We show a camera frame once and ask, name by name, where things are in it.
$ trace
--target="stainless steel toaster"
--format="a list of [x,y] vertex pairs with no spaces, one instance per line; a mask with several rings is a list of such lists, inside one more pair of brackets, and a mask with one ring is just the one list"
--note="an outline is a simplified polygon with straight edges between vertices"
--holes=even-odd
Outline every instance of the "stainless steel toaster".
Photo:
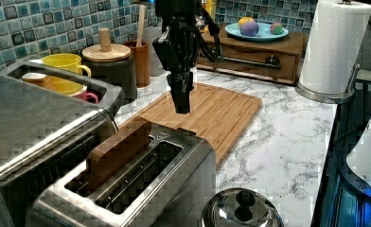
[[[21,81],[28,72],[73,80],[103,99],[95,105]],[[16,227],[45,189],[116,133],[122,99],[120,87],[32,62],[0,73],[0,191]]]
[[150,143],[91,194],[81,163],[53,183],[27,214],[30,227],[198,226],[215,195],[215,151],[188,132],[152,123]]

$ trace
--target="yellow mug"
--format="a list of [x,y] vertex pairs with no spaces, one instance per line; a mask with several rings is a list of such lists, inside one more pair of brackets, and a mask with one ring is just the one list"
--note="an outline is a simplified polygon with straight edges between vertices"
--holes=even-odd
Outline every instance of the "yellow mug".
[[[91,77],[91,70],[81,65],[81,57],[75,54],[54,54],[42,58],[45,65],[61,68],[82,75],[82,69],[86,71],[88,77]],[[70,95],[82,89],[83,85],[72,82],[67,79],[53,77],[55,90],[58,93]]]

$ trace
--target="black cylinder container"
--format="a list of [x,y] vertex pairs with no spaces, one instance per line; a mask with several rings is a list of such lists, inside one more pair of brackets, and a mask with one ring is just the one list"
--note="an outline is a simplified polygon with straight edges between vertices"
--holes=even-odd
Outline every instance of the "black cylinder container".
[[120,86],[124,92],[124,103],[129,104],[137,98],[136,72],[133,55],[127,59],[112,62],[89,61],[84,58],[83,64],[92,72],[92,78]]

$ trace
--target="pink mug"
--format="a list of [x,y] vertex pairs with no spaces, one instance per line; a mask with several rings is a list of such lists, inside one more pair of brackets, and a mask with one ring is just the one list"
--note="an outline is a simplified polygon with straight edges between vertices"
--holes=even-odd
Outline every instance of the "pink mug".
[[89,101],[92,98],[95,104],[99,103],[99,98],[97,97],[97,95],[95,95],[94,93],[87,92],[86,90],[82,91],[81,93],[77,95],[74,95],[74,97],[79,98],[84,101]]

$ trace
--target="yellow fruit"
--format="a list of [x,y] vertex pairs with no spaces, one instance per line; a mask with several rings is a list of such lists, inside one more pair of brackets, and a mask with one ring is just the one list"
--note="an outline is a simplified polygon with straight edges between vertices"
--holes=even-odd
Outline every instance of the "yellow fruit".
[[243,17],[243,18],[239,19],[238,26],[241,26],[242,24],[244,24],[247,21],[254,22],[254,19],[251,18],[251,17]]

